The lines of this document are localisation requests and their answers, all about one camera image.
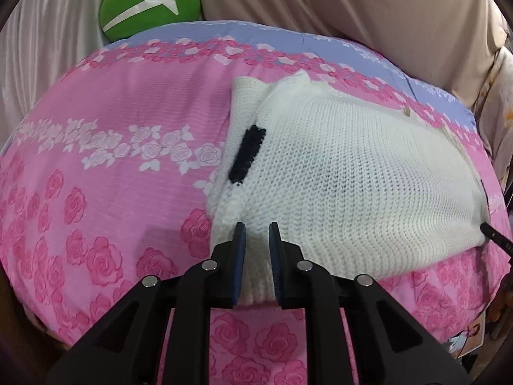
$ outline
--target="metal rivet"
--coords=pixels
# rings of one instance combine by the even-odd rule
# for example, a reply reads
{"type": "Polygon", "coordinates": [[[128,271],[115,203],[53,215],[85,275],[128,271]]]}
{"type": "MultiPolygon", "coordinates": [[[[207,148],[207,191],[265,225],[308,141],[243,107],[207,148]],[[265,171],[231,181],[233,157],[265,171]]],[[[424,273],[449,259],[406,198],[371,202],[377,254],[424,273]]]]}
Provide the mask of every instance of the metal rivet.
{"type": "Polygon", "coordinates": [[[314,267],[314,264],[310,261],[299,261],[297,267],[299,270],[304,270],[305,272],[307,272],[314,267]]]}
{"type": "Polygon", "coordinates": [[[358,284],[362,285],[362,287],[370,287],[374,282],[369,275],[360,275],[356,280],[358,281],[358,284]]]}
{"type": "Polygon", "coordinates": [[[157,277],[154,277],[153,275],[148,275],[147,277],[144,277],[144,279],[143,279],[143,285],[146,288],[154,287],[155,285],[157,285],[157,282],[158,282],[157,277]]]}
{"type": "Polygon", "coordinates": [[[217,269],[217,262],[213,261],[212,259],[209,259],[208,261],[205,261],[201,264],[201,267],[204,270],[215,270],[217,269]]]}

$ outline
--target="floral bedsheet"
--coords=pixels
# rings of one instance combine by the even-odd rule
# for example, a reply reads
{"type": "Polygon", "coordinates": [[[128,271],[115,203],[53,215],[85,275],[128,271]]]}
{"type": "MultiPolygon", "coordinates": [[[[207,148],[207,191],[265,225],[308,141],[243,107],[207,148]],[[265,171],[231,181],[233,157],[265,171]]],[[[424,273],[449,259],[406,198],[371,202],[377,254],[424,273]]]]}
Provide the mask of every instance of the floral bedsheet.
{"type": "MultiPolygon", "coordinates": [[[[206,194],[221,161],[231,81],[299,69],[383,107],[447,125],[511,237],[474,118],[450,94],[355,43],[233,21],[172,24],[95,51],[62,77],[0,163],[0,260],[17,296],[73,344],[148,274],[209,256],[206,194]]],[[[508,272],[493,243],[381,284],[438,340],[483,311],[508,272]]],[[[274,303],[211,315],[218,383],[306,384],[304,313],[274,303]]]]}

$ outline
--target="black patch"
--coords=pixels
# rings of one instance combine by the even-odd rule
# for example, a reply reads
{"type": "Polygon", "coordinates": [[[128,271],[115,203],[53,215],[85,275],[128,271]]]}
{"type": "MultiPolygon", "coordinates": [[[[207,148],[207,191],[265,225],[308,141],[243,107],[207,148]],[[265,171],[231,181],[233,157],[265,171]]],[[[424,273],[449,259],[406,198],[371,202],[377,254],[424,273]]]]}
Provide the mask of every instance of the black patch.
{"type": "Polygon", "coordinates": [[[239,151],[235,157],[235,162],[230,169],[228,178],[232,184],[242,183],[246,175],[248,175],[249,168],[256,158],[260,146],[264,141],[266,130],[252,125],[250,129],[246,130],[242,143],[240,144],[239,151]]]}

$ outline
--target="white knitted sweater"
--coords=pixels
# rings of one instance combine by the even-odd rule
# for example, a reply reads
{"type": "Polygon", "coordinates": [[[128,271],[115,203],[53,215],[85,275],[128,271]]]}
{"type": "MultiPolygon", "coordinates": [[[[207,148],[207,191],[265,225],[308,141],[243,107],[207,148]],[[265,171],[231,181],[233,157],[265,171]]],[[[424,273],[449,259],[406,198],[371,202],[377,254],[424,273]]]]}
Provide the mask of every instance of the white knitted sweater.
{"type": "Polygon", "coordinates": [[[274,299],[268,227],[333,275],[382,279],[484,242],[486,195],[460,142],[414,112],[341,93],[305,72],[233,82],[211,245],[246,224],[241,302],[274,299]],[[247,129],[266,134],[242,182],[228,175],[247,129]]]}

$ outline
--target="green cushion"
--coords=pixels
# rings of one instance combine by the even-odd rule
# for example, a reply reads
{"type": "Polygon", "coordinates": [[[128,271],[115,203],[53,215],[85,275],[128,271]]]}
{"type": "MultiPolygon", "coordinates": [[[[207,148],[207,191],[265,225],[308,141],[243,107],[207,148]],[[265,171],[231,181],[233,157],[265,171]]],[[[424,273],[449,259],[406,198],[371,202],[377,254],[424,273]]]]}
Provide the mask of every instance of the green cushion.
{"type": "Polygon", "coordinates": [[[106,25],[130,7],[145,0],[103,0],[99,9],[99,23],[111,42],[130,37],[143,30],[181,21],[199,19],[201,3],[199,0],[175,0],[178,15],[165,5],[156,5],[148,10],[136,13],[122,22],[105,30],[106,25]]]}

